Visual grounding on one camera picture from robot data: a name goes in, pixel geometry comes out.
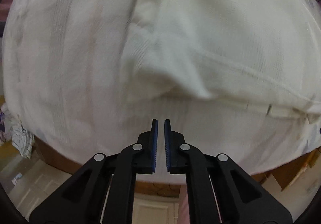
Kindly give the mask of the pink sleeve forearm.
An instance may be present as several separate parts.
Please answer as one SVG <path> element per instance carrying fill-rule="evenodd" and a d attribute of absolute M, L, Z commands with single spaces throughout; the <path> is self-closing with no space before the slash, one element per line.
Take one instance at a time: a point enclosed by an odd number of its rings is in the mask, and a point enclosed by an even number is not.
<path fill-rule="evenodd" d="M 190 224 L 187 186 L 181 185 L 177 224 Z"/>

